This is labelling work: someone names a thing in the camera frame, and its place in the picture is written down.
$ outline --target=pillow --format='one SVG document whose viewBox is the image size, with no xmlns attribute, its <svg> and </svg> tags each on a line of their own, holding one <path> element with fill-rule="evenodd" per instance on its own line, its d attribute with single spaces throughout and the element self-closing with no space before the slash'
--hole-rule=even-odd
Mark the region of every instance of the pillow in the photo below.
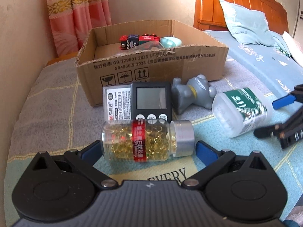
<svg viewBox="0 0 303 227">
<path fill-rule="evenodd" d="M 265 14 L 243 6 L 219 0 L 228 30 L 241 44 L 275 45 Z"/>
<path fill-rule="evenodd" d="M 303 50 L 298 41 L 293 39 L 286 31 L 283 33 L 282 38 L 290 51 L 292 58 L 303 67 Z"/>
<path fill-rule="evenodd" d="M 290 51 L 286 45 L 286 42 L 284 41 L 282 35 L 274 32 L 274 31 L 270 31 L 270 33 L 272 34 L 272 37 L 275 41 L 275 45 L 274 48 L 280 50 L 282 49 L 282 51 L 284 51 L 286 54 L 286 56 L 290 57 Z"/>
</svg>

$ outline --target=wooden headboard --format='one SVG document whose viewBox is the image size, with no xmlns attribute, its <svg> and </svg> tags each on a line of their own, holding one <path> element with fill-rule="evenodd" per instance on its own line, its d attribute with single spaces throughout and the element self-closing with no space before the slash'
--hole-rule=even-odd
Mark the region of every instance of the wooden headboard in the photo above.
<svg viewBox="0 0 303 227">
<path fill-rule="evenodd" d="M 269 29 L 279 34 L 288 32 L 287 13 L 275 0 L 225 0 L 265 13 Z M 196 0 L 194 27 L 200 30 L 227 30 L 219 0 Z"/>
</svg>

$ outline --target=blue bed sheet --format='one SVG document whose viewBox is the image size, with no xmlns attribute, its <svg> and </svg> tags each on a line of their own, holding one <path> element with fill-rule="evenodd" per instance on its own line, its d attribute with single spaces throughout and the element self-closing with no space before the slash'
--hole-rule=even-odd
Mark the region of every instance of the blue bed sheet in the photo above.
<svg viewBox="0 0 303 227">
<path fill-rule="evenodd" d="M 229 31 L 207 30 L 205 33 L 229 46 L 229 56 L 251 71 L 277 98 L 291 92 L 295 85 L 303 84 L 303 68 L 276 48 L 242 45 Z M 295 112 L 300 106 L 296 102 L 285 108 Z"/>
</svg>

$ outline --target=gray toy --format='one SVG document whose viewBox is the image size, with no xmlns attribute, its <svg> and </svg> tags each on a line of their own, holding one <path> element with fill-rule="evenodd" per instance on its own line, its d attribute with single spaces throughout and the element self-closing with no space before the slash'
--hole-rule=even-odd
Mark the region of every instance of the gray toy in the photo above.
<svg viewBox="0 0 303 227">
<path fill-rule="evenodd" d="M 172 105 L 178 115 L 190 104 L 211 109 L 216 94 L 216 89 L 202 74 L 191 78 L 186 85 L 181 84 L 181 78 L 174 78 L 172 83 Z"/>
</svg>

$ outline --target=umbrella symbol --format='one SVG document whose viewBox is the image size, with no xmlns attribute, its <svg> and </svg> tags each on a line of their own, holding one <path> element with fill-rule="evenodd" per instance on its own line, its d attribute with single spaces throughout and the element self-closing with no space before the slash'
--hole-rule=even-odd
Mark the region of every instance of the umbrella symbol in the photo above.
<svg viewBox="0 0 303 227">
<path fill-rule="evenodd" d="M 113 76 L 109 76 L 109 77 L 106 77 L 106 78 L 102 78 L 102 81 L 107 82 L 106 86 L 108 86 L 108 85 L 111 85 L 110 81 L 112 81 L 112 79 L 113 79 Z"/>
<path fill-rule="evenodd" d="M 126 78 L 129 77 L 128 73 L 123 74 L 120 78 L 124 78 L 124 82 L 126 82 Z"/>
</svg>

